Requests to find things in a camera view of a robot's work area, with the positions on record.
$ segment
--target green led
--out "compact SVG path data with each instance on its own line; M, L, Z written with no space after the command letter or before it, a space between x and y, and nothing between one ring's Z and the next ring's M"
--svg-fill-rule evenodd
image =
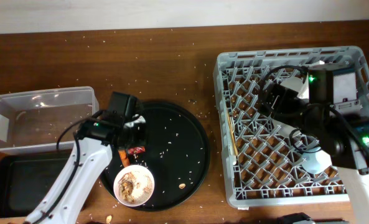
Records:
M364 144L369 144L369 138L368 137L363 137L363 142Z
M310 81L310 82L313 82L314 80L315 80L315 78L314 78L313 76L310 76L310 77L309 77L309 81Z

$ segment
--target wall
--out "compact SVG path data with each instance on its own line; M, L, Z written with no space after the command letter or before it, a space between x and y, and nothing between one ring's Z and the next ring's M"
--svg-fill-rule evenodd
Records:
M369 0L0 0L0 34L369 19Z

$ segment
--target black tray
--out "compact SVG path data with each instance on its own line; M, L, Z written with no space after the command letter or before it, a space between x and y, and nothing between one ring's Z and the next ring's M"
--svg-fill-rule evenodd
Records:
M137 159L130 156L129 160L131 164L147 165L154 176L155 189L144 205L132 208L160 211L184 202L199 188L208 171L210 147L202 125L187 110L171 103L147 102L144 114L148 131L146 152ZM100 175L113 197L114 179L121 169L122 162L116 154Z
M7 156L0 161L0 218L25 217L50 190L70 153Z

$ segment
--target brown wooden surface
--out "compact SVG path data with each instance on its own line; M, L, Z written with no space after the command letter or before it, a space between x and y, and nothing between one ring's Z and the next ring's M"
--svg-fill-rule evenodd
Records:
M0 35L0 94L91 86L100 108L107 105L112 91L121 91L142 100L171 101L193 114L210 112L200 121L212 145L211 163L205 182L191 198L156 213L113 208L118 203L97 181L78 217L80 223L91 217L104 223L108 215L113 216L112 223L264 223L295 212L316 220L354 221L350 203L231 208L225 201L222 159L217 154L222 145L212 72L219 53L338 45L361 47L369 65L369 21ZM0 219L0 223L23 220Z

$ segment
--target gray dish rack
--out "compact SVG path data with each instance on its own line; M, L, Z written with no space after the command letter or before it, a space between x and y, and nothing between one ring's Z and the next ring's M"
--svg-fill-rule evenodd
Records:
M222 161L227 202L235 208L348 201L337 170L330 166L321 174L307 173L301 155L288 138L278 133L270 117L258 113L258 80L280 65L308 66L325 63L354 63L357 94L362 115L369 116L369 69L359 47L228 52L217 57L213 72L216 107L222 134ZM281 70L273 81L281 83L299 72ZM235 155L228 127L233 118L238 148ZM312 149L318 140L306 135L296 138L301 149Z

